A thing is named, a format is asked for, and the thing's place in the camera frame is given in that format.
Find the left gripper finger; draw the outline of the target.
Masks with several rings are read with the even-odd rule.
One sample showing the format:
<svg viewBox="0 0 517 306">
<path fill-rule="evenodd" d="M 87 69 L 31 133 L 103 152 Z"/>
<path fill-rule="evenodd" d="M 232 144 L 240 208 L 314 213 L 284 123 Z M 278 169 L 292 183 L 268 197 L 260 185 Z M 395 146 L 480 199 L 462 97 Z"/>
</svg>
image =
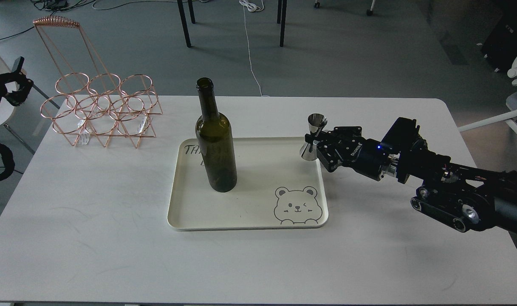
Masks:
<svg viewBox="0 0 517 306">
<path fill-rule="evenodd" d="M 25 59 L 23 57 L 18 57 L 14 62 L 11 72 L 0 74 L 0 81 L 3 83 L 27 83 L 27 77 L 22 72 L 24 62 Z"/>
<path fill-rule="evenodd" d="M 9 82 L 15 82 L 17 84 L 17 89 L 16 91 L 6 93 L 4 97 L 12 106 L 19 107 L 27 99 L 34 82 L 26 77 L 11 79 Z"/>
</svg>

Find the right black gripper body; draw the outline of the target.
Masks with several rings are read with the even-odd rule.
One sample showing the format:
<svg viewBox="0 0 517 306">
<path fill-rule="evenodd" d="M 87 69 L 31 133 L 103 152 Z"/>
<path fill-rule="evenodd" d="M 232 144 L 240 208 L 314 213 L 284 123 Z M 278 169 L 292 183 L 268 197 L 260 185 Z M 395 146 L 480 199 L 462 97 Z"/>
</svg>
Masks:
<svg viewBox="0 0 517 306">
<path fill-rule="evenodd" d="M 363 138 L 359 126 L 335 127 L 333 130 L 337 132 L 336 143 L 317 145 L 317 157 L 324 168 L 332 173 L 338 167 L 348 167 L 373 180 L 381 180 L 389 158 L 379 141 Z"/>
</svg>

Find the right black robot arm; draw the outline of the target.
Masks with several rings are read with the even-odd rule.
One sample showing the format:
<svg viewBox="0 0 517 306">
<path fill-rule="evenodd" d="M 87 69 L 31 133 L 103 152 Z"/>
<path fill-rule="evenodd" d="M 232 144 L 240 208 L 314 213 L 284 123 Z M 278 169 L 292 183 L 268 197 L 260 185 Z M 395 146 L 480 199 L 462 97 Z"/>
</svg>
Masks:
<svg viewBox="0 0 517 306">
<path fill-rule="evenodd" d="M 328 172 L 338 167 L 379 181 L 392 176 L 404 184 L 422 179 L 410 205 L 460 232 L 499 227 L 517 234 L 517 172 L 492 172 L 451 162 L 430 151 L 416 120 L 397 118 L 381 141 L 365 139 L 359 126 L 324 130 L 327 119 L 308 117 L 310 132 L 300 155 L 318 159 Z"/>
</svg>

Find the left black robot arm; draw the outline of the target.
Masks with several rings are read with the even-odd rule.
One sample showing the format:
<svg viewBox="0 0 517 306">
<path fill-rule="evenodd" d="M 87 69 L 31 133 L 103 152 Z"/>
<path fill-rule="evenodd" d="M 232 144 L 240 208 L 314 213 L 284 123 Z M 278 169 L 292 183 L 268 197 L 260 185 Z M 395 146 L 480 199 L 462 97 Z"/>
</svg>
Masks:
<svg viewBox="0 0 517 306">
<path fill-rule="evenodd" d="M 0 105 L 5 99 L 12 107 L 21 106 L 29 96 L 34 82 L 22 71 L 25 62 L 23 57 L 18 57 L 10 72 L 0 72 Z M 0 173 L 0 181 L 10 176 L 15 170 L 15 162 L 12 151 L 6 145 L 0 143 L 0 157 L 3 163 L 3 172 Z"/>
</svg>

